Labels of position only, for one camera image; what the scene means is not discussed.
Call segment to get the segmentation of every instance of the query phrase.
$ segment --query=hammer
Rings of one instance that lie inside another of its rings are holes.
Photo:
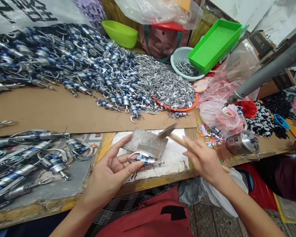
[[[177,143],[179,143],[180,145],[182,145],[182,146],[184,146],[186,149],[188,149],[188,146],[185,144],[185,142],[184,142],[183,139],[181,139],[180,137],[178,137],[178,136],[172,134],[172,131],[175,129],[176,125],[177,125],[177,124],[175,123],[175,124],[173,124],[173,125],[167,127],[165,130],[163,130],[161,133],[158,134],[157,138],[159,138],[159,139],[164,139],[164,138],[166,138],[166,137],[170,137],[170,138],[172,138],[174,141],[176,141]],[[224,170],[226,173],[229,173],[229,172],[230,172],[230,169],[229,169],[229,168],[227,168],[226,166],[223,166],[223,165],[221,165],[221,166],[223,167],[223,170]]]

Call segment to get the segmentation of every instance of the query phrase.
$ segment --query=hammer handle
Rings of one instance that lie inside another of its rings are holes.
[[[170,138],[172,138],[174,141],[176,141],[177,143],[179,143],[180,145],[184,146],[186,149],[187,149],[187,145],[185,144],[184,140],[181,139],[180,137],[178,137],[177,135],[174,135],[173,133],[170,133],[169,135]],[[230,172],[230,169],[226,166],[223,166],[223,170],[226,172],[226,173],[229,173]]]

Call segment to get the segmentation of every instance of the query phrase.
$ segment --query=pot lid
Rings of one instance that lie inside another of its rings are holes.
[[[242,143],[249,151],[254,154],[260,152],[259,140],[252,133],[242,131],[240,136]]]

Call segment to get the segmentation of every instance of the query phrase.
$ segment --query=wooden table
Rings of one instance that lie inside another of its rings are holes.
[[[195,116],[195,119],[198,121],[199,125],[203,124],[199,116]],[[186,128],[185,134],[192,140],[196,140],[200,138],[198,130],[199,128]],[[115,133],[103,134],[101,146],[95,155],[94,164],[96,164],[96,162],[98,162],[107,152],[107,150],[111,147],[114,135]],[[269,140],[269,143],[278,143],[275,149],[272,148],[272,146],[266,145],[268,143],[267,139],[259,138],[260,146],[262,148],[261,152],[259,153],[261,158],[281,154],[284,152],[293,152],[293,142],[295,138],[290,132],[288,132],[288,135],[290,137],[290,139],[288,140],[280,140],[276,137]],[[249,161],[241,158],[240,156],[234,156],[228,158],[224,165],[227,167],[232,167],[246,162]],[[160,185],[173,183],[176,181],[199,175],[197,171],[193,169],[190,162],[189,166],[189,170],[185,170],[180,173],[172,173],[160,177],[152,177],[144,180],[138,180],[132,183],[125,183],[118,191],[117,196],[122,196],[134,192],[140,192],[146,189],[158,187]],[[63,199],[42,200],[19,209],[0,211],[0,229],[70,210],[74,207],[79,197],[80,194]]]

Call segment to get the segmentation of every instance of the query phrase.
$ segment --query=black and white fabric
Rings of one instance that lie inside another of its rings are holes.
[[[137,210],[143,201],[162,194],[173,187],[174,184],[167,184],[138,193],[113,198],[95,217],[85,237],[94,237],[100,229],[107,224],[127,213]]]

